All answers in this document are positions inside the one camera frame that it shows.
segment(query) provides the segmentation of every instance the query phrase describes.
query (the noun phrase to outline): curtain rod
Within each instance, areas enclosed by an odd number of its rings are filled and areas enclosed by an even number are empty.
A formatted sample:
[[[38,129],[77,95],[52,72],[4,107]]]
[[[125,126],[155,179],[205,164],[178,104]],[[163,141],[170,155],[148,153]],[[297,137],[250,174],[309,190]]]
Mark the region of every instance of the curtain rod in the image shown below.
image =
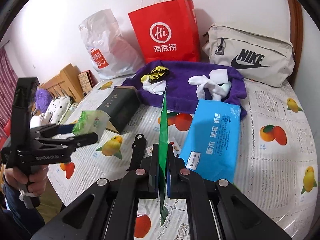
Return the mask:
[[[5,45],[7,45],[9,43],[10,40],[8,40],[5,44],[3,44],[3,46],[0,48],[2,49]]]

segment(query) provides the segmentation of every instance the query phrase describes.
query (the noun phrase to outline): purple plush toy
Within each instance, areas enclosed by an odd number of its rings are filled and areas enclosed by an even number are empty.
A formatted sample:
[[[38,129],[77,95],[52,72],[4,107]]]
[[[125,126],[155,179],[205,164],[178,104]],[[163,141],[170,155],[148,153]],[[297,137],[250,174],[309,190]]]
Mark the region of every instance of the purple plush toy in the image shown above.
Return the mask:
[[[36,108],[41,112],[47,111],[50,102],[52,101],[51,94],[42,88],[38,88],[36,91]]]

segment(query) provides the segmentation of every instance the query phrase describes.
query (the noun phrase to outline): human hand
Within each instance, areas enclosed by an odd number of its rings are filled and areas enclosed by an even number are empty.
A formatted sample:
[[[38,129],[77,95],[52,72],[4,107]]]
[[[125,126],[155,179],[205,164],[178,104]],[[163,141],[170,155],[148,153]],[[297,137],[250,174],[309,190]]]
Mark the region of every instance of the human hand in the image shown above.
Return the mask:
[[[48,181],[48,165],[41,165],[40,170],[35,174],[29,176],[29,181],[33,182],[28,186],[28,191],[35,194],[36,196],[41,195],[45,191],[45,186]],[[18,182],[21,184],[27,184],[28,178],[22,173],[17,167],[12,169],[4,169],[4,176],[8,184],[15,189],[18,189]]]

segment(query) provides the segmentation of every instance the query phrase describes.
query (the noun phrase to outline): person's arm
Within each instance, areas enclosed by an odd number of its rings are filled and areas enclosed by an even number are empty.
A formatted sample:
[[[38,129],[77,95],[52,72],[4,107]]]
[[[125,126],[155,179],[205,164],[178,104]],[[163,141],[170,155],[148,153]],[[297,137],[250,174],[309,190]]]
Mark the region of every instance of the person's arm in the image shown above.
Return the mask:
[[[48,166],[44,165],[37,173],[29,176],[29,180],[33,182],[28,186],[29,192],[38,196],[44,192],[47,172]],[[4,178],[4,194],[13,218],[23,230],[26,230],[32,236],[44,226],[44,220],[35,208],[27,209],[24,202],[19,199],[18,182],[27,184],[28,178],[18,168],[5,169]]]

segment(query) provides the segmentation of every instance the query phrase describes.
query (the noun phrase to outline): green snack wrapper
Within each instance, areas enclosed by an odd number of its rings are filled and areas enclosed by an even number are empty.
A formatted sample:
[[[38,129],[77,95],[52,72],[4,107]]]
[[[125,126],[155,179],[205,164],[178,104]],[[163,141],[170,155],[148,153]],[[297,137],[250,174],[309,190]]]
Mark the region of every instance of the green snack wrapper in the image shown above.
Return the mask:
[[[163,226],[168,216],[168,209],[164,206],[166,192],[166,163],[168,154],[168,119],[167,119],[167,102],[166,92],[162,102],[160,118],[160,137],[159,137],[159,197],[160,197],[160,216],[161,226]]]
[[[95,132],[98,134],[98,142],[107,126],[110,116],[104,111],[82,111],[78,122],[72,129],[74,135],[82,135]]]

